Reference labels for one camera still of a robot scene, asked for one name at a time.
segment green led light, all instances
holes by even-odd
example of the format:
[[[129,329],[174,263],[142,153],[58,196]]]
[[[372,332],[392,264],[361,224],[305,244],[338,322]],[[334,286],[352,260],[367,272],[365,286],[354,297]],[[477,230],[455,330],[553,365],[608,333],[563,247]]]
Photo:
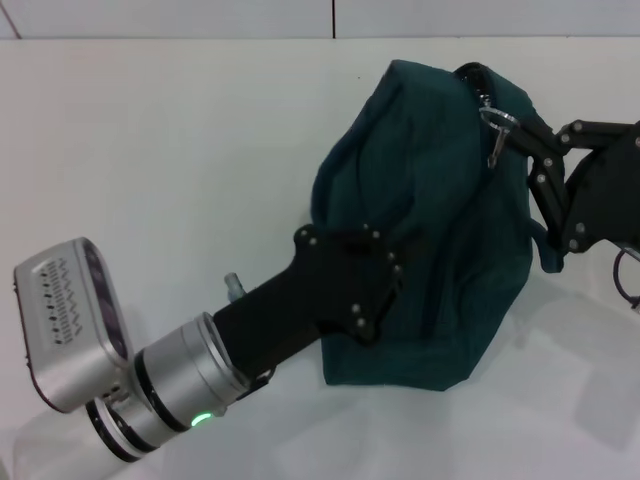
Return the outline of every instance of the green led light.
[[[205,420],[210,419],[211,417],[213,417],[212,413],[201,413],[200,415],[198,415],[196,418],[194,418],[193,420],[191,420],[191,426],[195,427],[197,424],[199,424],[200,422],[204,422]]]

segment camera housing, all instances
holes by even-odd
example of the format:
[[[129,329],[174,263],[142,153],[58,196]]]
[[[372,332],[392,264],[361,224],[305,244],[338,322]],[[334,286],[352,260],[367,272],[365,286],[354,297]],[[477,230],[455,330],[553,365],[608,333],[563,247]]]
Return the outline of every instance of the camera housing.
[[[14,271],[33,385],[68,413],[119,389],[132,355],[106,263],[78,238],[41,252]]]

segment black cable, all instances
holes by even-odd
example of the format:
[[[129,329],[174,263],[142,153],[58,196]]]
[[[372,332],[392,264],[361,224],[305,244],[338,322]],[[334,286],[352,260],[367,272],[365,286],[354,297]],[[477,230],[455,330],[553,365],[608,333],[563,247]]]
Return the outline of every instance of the black cable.
[[[620,250],[618,255],[616,255],[616,259],[613,261],[613,283],[615,284],[618,293],[631,304],[632,308],[636,308],[638,304],[640,304],[640,297],[632,297],[629,295],[622,287],[622,283],[620,283],[620,261],[626,253],[627,252],[625,250]]]

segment bolt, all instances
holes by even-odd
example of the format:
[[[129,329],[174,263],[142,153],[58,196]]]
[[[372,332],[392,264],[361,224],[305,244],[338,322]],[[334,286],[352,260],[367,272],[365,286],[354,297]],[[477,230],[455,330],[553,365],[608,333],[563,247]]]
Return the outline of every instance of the bolt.
[[[246,292],[240,283],[240,279],[235,273],[227,273],[224,276],[224,283],[227,284],[227,298],[231,303],[246,295]]]

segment teal fabric bag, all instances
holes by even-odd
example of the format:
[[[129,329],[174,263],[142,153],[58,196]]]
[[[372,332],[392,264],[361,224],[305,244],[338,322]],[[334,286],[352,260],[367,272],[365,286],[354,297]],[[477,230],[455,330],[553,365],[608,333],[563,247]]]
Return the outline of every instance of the teal fabric bag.
[[[505,149],[488,168],[495,133],[478,111],[487,94],[516,118],[536,115],[523,90],[482,65],[452,73],[394,61],[320,167],[316,226],[367,224],[390,241],[424,234],[380,341],[323,338],[328,384],[445,390],[469,377],[527,281],[531,239],[545,270],[562,268],[531,220],[527,159]]]

